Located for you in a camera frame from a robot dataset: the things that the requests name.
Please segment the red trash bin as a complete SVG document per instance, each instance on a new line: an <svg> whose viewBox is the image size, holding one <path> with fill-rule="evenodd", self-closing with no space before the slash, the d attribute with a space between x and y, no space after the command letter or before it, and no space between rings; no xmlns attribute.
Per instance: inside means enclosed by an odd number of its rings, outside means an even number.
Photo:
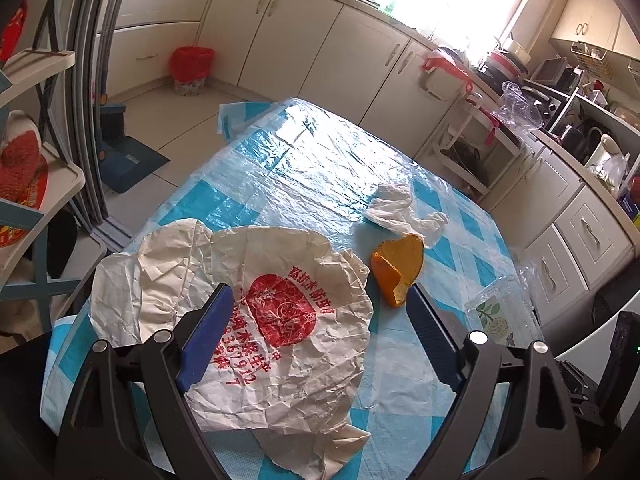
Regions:
<svg viewBox="0 0 640 480"><path fill-rule="evenodd" d="M169 59L174 90L180 96L197 96L204 88L215 51L198 46L178 47Z"/></svg>

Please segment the clear packet with leaf print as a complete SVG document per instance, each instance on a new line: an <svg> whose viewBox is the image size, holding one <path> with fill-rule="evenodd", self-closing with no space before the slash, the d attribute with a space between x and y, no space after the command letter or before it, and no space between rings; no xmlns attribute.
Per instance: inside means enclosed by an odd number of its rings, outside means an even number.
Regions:
<svg viewBox="0 0 640 480"><path fill-rule="evenodd" d="M528 291L514 276L502 276L464 304L472 330L482 330L496 344L527 348L544 335Z"/></svg>

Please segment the orange peel piece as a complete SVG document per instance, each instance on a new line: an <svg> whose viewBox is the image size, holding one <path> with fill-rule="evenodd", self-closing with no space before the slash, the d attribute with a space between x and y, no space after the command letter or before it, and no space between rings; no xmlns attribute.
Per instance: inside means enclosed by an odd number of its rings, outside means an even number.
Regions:
<svg viewBox="0 0 640 480"><path fill-rule="evenodd" d="M399 308L406 302L409 288L421 273L423 251L423 240L411 233L386 240L372 252L370 269L390 307Z"/></svg>

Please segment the white red printed paper bag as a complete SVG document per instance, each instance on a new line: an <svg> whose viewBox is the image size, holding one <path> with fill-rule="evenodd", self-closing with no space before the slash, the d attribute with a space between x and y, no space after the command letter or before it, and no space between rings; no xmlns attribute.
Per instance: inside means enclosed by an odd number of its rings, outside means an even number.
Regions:
<svg viewBox="0 0 640 480"><path fill-rule="evenodd" d="M329 479L369 440L349 417L373 314L368 275L314 231L182 219L98 265L90 320L116 347L141 344L227 284L230 320L186 395L198 426L248 430L273 463Z"/></svg>

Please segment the crumpled tissue far side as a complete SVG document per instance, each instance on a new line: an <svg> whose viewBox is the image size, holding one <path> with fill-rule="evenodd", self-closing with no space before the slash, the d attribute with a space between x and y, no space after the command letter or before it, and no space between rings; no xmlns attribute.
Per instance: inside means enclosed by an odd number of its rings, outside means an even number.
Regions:
<svg viewBox="0 0 640 480"><path fill-rule="evenodd" d="M369 200L363 213L370 222L400 236L416 235L425 248L433 248L442 238L448 216L441 211L425 218L416 213L411 188L406 184L383 184Z"/></svg>

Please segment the blue checkered plastic tablecloth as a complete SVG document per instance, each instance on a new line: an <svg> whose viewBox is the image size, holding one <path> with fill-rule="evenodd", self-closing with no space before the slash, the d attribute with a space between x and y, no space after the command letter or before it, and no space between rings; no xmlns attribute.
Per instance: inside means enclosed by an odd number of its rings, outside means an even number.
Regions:
<svg viewBox="0 0 640 480"><path fill-rule="evenodd" d="M143 226L149 233L194 218L213 230L287 226L325 235L365 257L390 231L364 218L380 185L411 188L419 217L448 216L425 253L420 282L442 309L470 326L464 304L502 276L528 291L535 271L512 259L488 212L382 140L318 106L233 103L219 110L224 149L198 168ZM407 315L377 304L352 418L370 440L344 479L402 479L439 430L451 390L428 365Z"/></svg>

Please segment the blue dustpan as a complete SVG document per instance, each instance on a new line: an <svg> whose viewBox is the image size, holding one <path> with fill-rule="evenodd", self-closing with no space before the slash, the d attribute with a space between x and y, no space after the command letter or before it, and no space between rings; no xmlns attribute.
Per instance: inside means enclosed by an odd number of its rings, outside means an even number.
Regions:
<svg viewBox="0 0 640 480"><path fill-rule="evenodd" d="M102 182L118 194L124 194L169 159L125 131L127 107L122 103L100 108L99 166Z"/></svg>

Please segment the white blue wooden shelf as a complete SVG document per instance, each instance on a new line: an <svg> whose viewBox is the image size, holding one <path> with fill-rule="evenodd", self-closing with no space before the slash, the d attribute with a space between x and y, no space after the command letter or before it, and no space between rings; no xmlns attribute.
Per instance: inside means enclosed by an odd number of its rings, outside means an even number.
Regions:
<svg viewBox="0 0 640 480"><path fill-rule="evenodd" d="M12 110L12 101L74 64L72 51L27 49L9 58L1 71L2 127L21 126L24 133L32 132L34 125L29 117ZM82 170L57 148L42 142L32 180L16 200L1 201L1 304L32 301L43 332L73 307L106 255L102 242L81 233L62 276L52 278L48 273L50 223L84 185Z"/></svg>

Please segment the white shelf rack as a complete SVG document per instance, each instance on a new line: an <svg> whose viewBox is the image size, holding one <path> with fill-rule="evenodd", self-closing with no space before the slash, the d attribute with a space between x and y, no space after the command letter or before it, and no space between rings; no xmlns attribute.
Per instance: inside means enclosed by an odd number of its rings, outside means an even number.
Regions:
<svg viewBox="0 0 640 480"><path fill-rule="evenodd" d="M479 202L524 154L524 142L503 127L495 110L483 93L460 96L414 160Z"/></svg>

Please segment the clear plastic bag on counter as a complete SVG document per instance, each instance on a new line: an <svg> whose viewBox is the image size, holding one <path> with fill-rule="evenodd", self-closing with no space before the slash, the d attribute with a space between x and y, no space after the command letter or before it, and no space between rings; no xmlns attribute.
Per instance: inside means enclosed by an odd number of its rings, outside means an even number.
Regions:
<svg viewBox="0 0 640 480"><path fill-rule="evenodd" d="M502 84L501 105L496 116L508 127L539 129L544 125L541 114L524 96L521 87L513 81Z"/></svg>

